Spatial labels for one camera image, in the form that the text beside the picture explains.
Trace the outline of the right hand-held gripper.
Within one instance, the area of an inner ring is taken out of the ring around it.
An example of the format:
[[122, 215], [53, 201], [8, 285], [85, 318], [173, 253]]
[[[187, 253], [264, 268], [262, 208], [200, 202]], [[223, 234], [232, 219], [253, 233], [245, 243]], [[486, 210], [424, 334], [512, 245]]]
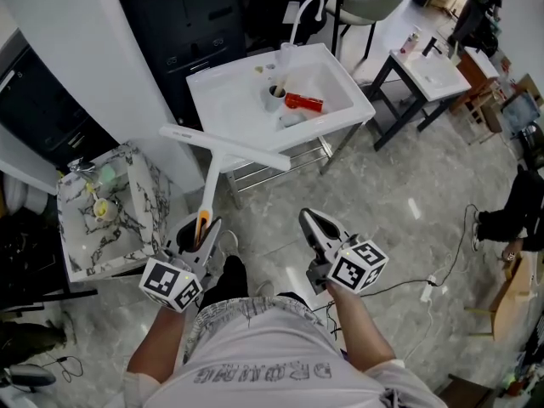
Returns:
[[326, 289], [328, 281], [352, 293], [361, 293], [377, 281], [389, 261], [372, 240], [363, 241], [360, 235], [350, 234], [324, 212], [303, 208], [298, 222], [316, 254], [306, 271], [316, 294]]

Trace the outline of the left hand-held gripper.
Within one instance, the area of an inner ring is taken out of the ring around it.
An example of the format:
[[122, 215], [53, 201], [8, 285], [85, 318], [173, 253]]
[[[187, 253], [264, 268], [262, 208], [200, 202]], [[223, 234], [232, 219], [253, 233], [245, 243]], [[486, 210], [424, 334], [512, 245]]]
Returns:
[[208, 263], [222, 228], [216, 217], [201, 238], [196, 251], [196, 218], [184, 218], [167, 233], [164, 247], [149, 258], [139, 289], [152, 301], [183, 313], [209, 287]]

